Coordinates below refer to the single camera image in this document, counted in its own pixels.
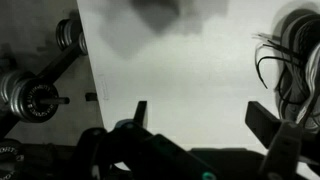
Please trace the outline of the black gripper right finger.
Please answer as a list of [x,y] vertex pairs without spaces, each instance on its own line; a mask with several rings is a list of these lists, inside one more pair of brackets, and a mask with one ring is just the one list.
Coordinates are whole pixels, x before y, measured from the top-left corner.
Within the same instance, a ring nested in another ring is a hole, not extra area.
[[246,110],[245,124],[268,149],[278,132],[281,121],[257,101],[249,101]]

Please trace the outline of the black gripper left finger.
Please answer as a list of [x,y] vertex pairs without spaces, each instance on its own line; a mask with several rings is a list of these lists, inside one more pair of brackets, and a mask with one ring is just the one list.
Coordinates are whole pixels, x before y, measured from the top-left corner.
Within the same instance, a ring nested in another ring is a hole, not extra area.
[[146,101],[138,102],[133,121],[142,127],[147,126],[147,102]]

